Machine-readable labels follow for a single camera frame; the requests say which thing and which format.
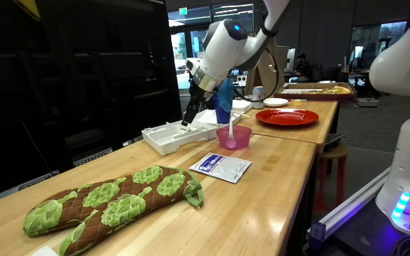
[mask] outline white packet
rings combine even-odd
[[[189,169],[236,183],[251,164],[247,160],[208,153]]]

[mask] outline plastic spoon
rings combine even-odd
[[[229,121],[229,138],[226,141],[226,146],[228,149],[234,149],[236,146],[236,141],[233,138],[233,123],[232,119]]]

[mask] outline soda can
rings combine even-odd
[[[252,89],[252,100],[261,100],[265,97],[265,90],[263,86],[256,86]],[[253,108],[263,108],[263,102],[253,102]]]

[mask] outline quilted fabric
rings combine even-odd
[[[197,207],[203,199],[200,183],[189,171],[152,166],[125,177],[61,191],[28,213],[23,230],[34,236],[78,225],[59,252],[74,256],[130,222],[184,197]]]

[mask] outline cardboard box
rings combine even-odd
[[[300,94],[302,91],[331,89],[335,86],[341,86],[351,91],[351,94]],[[284,99],[306,99],[315,101],[339,101],[339,102],[355,102],[357,92],[349,83],[334,82],[334,83],[287,83],[280,90],[273,94],[275,98]]]

